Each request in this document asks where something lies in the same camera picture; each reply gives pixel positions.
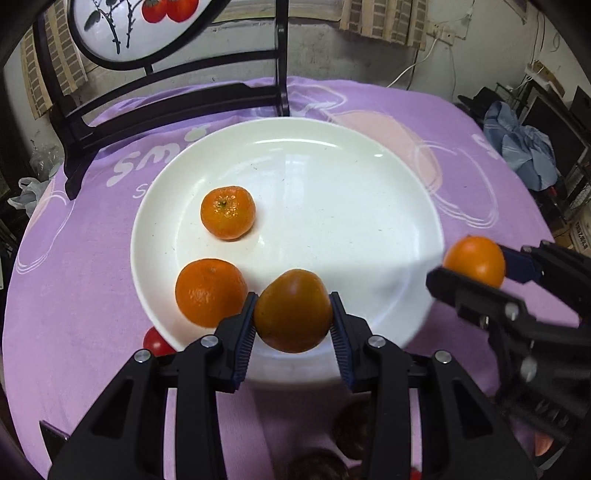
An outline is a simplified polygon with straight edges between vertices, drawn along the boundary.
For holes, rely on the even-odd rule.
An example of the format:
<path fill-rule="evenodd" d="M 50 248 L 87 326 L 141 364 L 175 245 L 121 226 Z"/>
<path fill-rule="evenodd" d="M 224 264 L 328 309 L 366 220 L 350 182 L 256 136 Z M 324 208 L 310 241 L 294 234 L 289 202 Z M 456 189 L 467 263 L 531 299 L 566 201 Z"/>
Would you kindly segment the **left checkered curtain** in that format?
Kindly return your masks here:
<path fill-rule="evenodd" d="M 88 83 L 88 69 L 94 64 L 87 61 L 74 44 L 67 24 L 67 6 L 67 1 L 55 1 L 45 13 L 43 26 L 51 71 L 55 73 L 60 92 L 72 95 Z M 33 117 L 39 119 L 50 110 L 52 100 L 42 77 L 33 27 L 21 40 L 20 56 L 30 109 Z"/>

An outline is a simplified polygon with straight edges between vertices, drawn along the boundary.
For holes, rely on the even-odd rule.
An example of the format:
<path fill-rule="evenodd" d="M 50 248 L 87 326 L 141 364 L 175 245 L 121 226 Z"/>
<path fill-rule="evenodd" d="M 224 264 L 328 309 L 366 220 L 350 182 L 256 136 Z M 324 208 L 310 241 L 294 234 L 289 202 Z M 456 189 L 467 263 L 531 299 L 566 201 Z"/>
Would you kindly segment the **dark orange persimmon tomato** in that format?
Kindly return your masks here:
<path fill-rule="evenodd" d="M 277 351 L 298 354 L 315 348 L 332 326 L 332 304 L 322 279 L 308 270 L 288 270 L 256 301 L 254 326 Z"/>

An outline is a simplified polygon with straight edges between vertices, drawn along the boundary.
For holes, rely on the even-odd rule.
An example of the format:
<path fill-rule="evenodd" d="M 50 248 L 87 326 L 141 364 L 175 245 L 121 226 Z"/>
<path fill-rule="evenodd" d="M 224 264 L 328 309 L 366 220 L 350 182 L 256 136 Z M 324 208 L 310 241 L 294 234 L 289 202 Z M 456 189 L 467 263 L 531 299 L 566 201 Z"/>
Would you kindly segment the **red fruit at bottom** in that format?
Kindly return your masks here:
<path fill-rule="evenodd" d="M 412 468 L 411 474 L 410 474 L 410 480 L 422 480 L 422 473 L 419 470 Z"/>

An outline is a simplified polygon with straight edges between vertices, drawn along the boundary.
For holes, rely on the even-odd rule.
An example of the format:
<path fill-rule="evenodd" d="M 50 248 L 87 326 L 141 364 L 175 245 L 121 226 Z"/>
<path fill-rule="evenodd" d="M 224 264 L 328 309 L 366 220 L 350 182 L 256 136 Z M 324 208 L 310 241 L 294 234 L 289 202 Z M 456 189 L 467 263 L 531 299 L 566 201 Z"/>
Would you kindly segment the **dark brown dried fruit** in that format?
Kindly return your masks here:
<path fill-rule="evenodd" d="M 287 465 L 288 480 L 346 480 L 349 469 L 335 452 L 315 449 L 294 458 Z"/>

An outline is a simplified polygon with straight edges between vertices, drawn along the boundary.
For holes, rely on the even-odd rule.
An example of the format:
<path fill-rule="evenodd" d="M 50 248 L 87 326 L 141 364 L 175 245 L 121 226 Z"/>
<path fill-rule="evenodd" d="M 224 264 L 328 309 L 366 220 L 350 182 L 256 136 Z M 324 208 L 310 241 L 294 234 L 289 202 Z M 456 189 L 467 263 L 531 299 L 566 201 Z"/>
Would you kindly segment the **bright orange mandarin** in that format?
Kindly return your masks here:
<path fill-rule="evenodd" d="M 219 187 L 208 192 L 200 206 L 206 230 L 219 240 L 239 239 L 256 221 L 256 203 L 241 186 Z"/>

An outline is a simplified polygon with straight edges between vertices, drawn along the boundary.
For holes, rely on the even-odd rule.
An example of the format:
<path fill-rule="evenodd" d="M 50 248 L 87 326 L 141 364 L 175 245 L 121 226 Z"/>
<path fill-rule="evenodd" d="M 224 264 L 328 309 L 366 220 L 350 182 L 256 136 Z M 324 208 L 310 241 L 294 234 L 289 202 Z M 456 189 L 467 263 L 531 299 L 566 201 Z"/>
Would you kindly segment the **dark orange mandarin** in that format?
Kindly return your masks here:
<path fill-rule="evenodd" d="M 175 301 L 191 323 L 215 329 L 221 320 L 242 311 L 249 287 L 235 265 L 206 258 L 187 264 L 175 284 Z"/>

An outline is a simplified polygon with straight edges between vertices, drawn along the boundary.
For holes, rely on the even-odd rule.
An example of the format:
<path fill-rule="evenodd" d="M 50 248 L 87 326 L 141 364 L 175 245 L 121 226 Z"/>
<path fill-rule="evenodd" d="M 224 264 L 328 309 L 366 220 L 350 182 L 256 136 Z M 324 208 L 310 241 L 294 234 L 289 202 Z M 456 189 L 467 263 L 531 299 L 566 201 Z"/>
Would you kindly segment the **red cherry tomato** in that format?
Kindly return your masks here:
<path fill-rule="evenodd" d="M 176 350 L 163 339 L 154 327 L 151 327 L 146 331 L 143 337 L 142 346 L 156 357 L 176 353 Z"/>

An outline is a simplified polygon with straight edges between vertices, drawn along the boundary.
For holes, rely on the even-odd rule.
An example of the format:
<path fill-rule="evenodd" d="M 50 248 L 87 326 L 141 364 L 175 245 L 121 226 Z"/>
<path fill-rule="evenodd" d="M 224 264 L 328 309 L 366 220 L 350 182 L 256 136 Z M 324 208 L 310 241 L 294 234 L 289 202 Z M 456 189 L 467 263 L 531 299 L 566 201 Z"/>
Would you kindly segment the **smooth orange tomato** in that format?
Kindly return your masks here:
<path fill-rule="evenodd" d="M 506 261 L 500 246 L 481 236 L 467 236 L 447 252 L 443 267 L 474 281 L 500 288 L 506 274 Z"/>

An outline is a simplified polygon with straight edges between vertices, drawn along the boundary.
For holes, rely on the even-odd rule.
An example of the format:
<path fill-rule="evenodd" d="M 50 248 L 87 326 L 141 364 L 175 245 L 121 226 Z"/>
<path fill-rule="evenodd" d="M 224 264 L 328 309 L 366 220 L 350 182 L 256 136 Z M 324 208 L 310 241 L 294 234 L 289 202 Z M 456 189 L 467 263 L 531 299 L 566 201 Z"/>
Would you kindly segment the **checkered curtain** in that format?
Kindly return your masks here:
<path fill-rule="evenodd" d="M 339 29 L 424 50 L 428 20 L 427 0 L 346 0 Z"/>
<path fill-rule="evenodd" d="M 45 13 L 43 26 L 51 71 L 55 73 L 60 92 L 72 95 L 88 83 L 88 69 L 94 64 L 87 61 L 74 44 L 67 24 L 67 6 L 67 1 L 55 1 Z M 39 119 L 50 110 L 52 100 L 42 77 L 33 27 L 21 40 L 20 56 L 30 109 L 33 117 Z"/>

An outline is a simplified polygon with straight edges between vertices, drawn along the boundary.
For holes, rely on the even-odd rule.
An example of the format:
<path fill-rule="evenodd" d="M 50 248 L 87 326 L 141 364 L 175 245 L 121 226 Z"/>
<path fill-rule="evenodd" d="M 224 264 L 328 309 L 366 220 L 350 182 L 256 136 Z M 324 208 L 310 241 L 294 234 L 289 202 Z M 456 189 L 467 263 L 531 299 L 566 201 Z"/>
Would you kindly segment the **right checkered curtain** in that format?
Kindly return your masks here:
<path fill-rule="evenodd" d="M 346 0 L 339 29 L 424 50 L 428 20 L 427 0 Z"/>

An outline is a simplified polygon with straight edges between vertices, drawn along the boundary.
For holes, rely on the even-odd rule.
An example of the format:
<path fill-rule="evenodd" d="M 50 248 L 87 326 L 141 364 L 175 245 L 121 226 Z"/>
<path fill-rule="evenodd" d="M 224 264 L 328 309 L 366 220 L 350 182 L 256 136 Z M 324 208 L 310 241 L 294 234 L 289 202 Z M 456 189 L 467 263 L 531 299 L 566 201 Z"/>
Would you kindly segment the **white plastic bag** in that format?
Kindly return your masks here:
<path fill-rule="evenodd" d="M 53 191 L 52 179 L 39 181 L 33 177 L 24 177 L 18 181 L 20 193 L 7 200 L 15 210 L 23 210 L 29 219 L 41 214 L 47 206 L 49 196 Z"/>

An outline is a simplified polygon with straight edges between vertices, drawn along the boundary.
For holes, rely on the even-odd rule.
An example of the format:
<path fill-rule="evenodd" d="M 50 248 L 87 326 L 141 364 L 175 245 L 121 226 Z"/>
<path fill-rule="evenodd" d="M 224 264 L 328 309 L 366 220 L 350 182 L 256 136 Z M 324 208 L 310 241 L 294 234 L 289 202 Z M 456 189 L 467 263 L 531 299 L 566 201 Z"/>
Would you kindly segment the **blue clothes pile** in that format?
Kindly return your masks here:
<path fill-rule="evenodd" d="M 524 126 L 505 102 L 495 101 L 484 117 L 483 132 L 509 168 L 532 191 L 543 191 L 558 181 L 559 172 L 549 137 Z"/>

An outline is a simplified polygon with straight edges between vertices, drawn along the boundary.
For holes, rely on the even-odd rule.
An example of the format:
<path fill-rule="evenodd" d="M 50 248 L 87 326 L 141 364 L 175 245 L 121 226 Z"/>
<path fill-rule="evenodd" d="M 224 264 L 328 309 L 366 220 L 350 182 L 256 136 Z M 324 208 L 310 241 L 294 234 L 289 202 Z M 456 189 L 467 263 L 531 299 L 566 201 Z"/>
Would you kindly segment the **white oval plate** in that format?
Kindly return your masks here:
<path fill-rule="evenodd" d="M 205 195 L 224 186 L 256 203 L 252 229 L 231 242 L 200 219 Z M 436 207 L 400 157 L 351 129 L 283 117 L 223 128 L 172 159 L 139 206 L 130 264 L 144 312 L 176 349 L 205 334 L 174 297 L 180 271 L 202 258 L 235 265 L 253 292 L 311 271 L 346 312 L 405 346 L 431 309 L 426 277 L 444 250 Z"/>

